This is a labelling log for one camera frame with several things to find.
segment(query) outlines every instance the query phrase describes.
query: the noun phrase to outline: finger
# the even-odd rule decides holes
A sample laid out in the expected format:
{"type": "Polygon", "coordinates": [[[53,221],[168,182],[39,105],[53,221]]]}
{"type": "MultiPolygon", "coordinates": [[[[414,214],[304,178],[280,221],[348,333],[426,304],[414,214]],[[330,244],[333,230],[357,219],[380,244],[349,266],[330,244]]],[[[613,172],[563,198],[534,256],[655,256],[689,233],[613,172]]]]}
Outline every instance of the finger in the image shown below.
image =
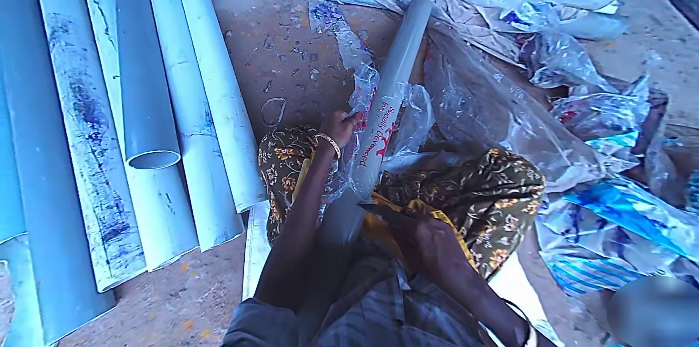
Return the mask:
{"type": "Polygon", "coordinates": [[[345,114],[345,122],[351,122],[352,126],[354,126],[362,120],[362,117],[361,112],[355,112],[350,117],[347,117],[347,114],[345,114]]]}

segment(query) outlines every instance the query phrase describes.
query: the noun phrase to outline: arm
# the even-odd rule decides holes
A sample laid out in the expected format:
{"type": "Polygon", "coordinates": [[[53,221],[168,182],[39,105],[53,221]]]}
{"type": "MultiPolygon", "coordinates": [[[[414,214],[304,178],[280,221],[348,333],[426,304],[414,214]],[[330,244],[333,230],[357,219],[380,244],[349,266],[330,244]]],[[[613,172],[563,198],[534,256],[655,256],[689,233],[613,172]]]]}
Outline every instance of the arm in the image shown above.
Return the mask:
{"type": "MultiPolygon", "coordinates": [[[[344,147],[360,118],[361,114],[347,117],[346,113],[335,111],[328,116],[321,132],[344,147]]],[[[318,211],[335,156],[333,146],[318,138],[318,147],[299,195],[262,269],[255,297],[267,304],[296,311],[303,300],[318,211]]]]}
{"type": "MultiPolygon", "coordinates": [[[[419,213],[405,215],[388,206],[362,207],[383,217],[409,268],[428,276],[442,291],[467,308],[507,347],[525,345],[529,324],[468,263],[451,226],[419,213]]],[[[538,332],[537,345],[554,347],[552,342],[538,332]]]]}

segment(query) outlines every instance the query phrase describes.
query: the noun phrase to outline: hand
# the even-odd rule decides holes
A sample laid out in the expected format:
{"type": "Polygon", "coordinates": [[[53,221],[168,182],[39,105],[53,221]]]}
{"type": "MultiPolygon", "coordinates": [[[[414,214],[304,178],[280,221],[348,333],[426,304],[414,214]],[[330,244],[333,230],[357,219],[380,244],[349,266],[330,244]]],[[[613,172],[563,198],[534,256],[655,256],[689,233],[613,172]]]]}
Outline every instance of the hand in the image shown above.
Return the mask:
{"type": "Polygon", "coordinates": [[[482,281],[446,222],[411,210],[396,212],[385,205],[367,204],[362,208],[388,224],[408,268],[420,271],[443,291],[455,292],[469,280],[482,281]]]}
{"type": "Polygon", "coordinates": [[[342,149],[350,142],[352,129],[360,120],[362,120],[362,114],[359,112],[347,116],[346,112],[335,110],[325,119],[320,127],[320,132],[327,134],[342,149]]]}

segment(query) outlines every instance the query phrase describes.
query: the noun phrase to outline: wrist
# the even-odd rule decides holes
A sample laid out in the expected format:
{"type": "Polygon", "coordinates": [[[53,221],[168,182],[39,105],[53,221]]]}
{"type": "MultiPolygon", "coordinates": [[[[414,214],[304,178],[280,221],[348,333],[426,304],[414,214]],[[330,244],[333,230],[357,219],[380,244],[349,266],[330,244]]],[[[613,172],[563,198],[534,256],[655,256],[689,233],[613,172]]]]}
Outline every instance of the wrist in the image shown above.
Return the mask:
{"type": "Polygon", "coordinates": [[[318,138],[318,147],[315,148],[315,157],[323,160],[333,161],[335,159],[335,148],[323,138],[318,138]]]}

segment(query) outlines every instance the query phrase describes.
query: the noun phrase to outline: person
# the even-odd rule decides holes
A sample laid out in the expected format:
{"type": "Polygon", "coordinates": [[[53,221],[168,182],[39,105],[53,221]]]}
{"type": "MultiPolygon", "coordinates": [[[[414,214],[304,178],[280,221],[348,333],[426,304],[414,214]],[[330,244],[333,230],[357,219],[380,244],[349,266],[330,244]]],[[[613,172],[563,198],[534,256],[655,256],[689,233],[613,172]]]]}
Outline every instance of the person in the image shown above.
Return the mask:
{"type": "MultiPolygon", "coordinates": [[[[299,343],[296,312],[313,294],[306,287],[322,197],[336,147],[360,119],[336,111],[320,132],[304,126],[263,138],[273,245],[223,346],[299,343]]],[[[447,170],[386,176],[373,203],[361,204],[374,215],[363,231],[382,225],[393,250],[366,235],[355,243],[345,285],[311,344],[494,346],[487,328],[507,347],[553,346],[486,282],[532,223],[544,184],[526,160],[497,149],[447,170]]]]}

